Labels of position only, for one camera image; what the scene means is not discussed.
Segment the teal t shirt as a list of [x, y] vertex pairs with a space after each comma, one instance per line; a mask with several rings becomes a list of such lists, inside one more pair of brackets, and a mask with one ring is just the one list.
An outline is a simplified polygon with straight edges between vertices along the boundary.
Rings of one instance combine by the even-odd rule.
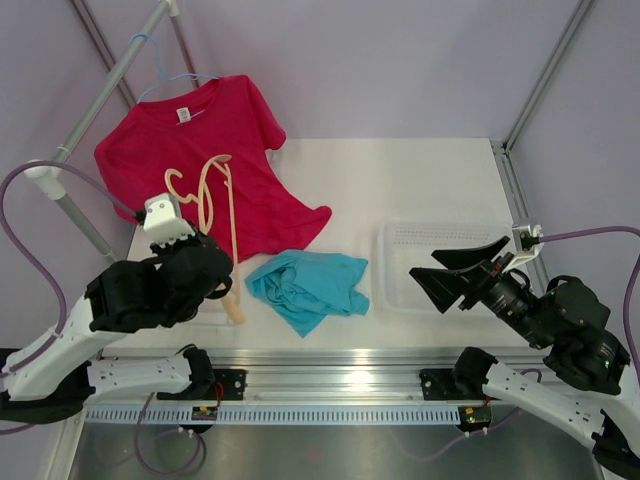
[[256, 268], [245, 285], [304, 338], [328, 316], [368, 313], [370, 300], [357, 290], [368, 265], [340, 253], [286, 250]]

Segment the beige plastic hanger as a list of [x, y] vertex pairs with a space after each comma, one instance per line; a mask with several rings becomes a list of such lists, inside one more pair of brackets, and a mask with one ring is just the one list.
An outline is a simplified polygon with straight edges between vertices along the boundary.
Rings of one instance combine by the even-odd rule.
[[[228, 230], [231, 243], [231, 259], [233, 262], [232, 281], [230, 291], [220, 299], [224, 313], [232, 325], [241, 325], [246, 321], [246, 316], [241, 309], [240, 261], [236, 227], [235, 196], [233, 175], [230, 168], [232, 156], [229, 154], [216, 155], [209, 158], [200, 169], [196, 178], [194, 192], [180, 193], [174, 186], [175, 180], [182, 180], [183, 173], [175, 168], [169, 168], [164, 173], [165, 186], [181, 204], [194, 204], [197, 213], [197, 226], [204, 234], [213, 232], [213, 228], [220, 224], [223, 218], [228, 220]], [[217, 171], [222, 176], [222, 184], [226, 191], [227, 200], [225, 206], [217, 206], [214, 195], [208, 183], [211, 170]]]

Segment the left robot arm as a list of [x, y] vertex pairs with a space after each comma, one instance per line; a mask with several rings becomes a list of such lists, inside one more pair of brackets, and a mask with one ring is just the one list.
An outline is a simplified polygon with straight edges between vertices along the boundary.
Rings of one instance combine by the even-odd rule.
[[87, 286], [62, 329], [53, 328], [2, 366], [1, 418], [18, 425], [66, 420], [106, 400], [153, 394], [200, 400], [216, 382], [205, 350], [188, 345], [160, 360], [98, 360], [107, 346], [142, 330], [195, 317], [231, 286], [231, 258], [207, 236], [151, 248], [141, 261], [117, 261]]

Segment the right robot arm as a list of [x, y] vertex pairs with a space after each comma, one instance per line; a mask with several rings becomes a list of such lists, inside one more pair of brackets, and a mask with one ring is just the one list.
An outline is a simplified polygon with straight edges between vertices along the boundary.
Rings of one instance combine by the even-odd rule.
[[606, 328], [610, 309], [579, 278], [553, 278], [536, 296], [519, 270], [522, 253], [504, 249], [508, 237], [482, 247], [436, 250], [440, 268], [413, 267], [410, 276], [435, 308], [485, 306], [530, 347], [546, 350], [544, 365], [591, 403], [563, 396], [478, 347], [467, 347], [452, 369], [464, 397], [508, 401], [570, 435], [604, 469], [639, 476], [639, 381], [633, 356]]

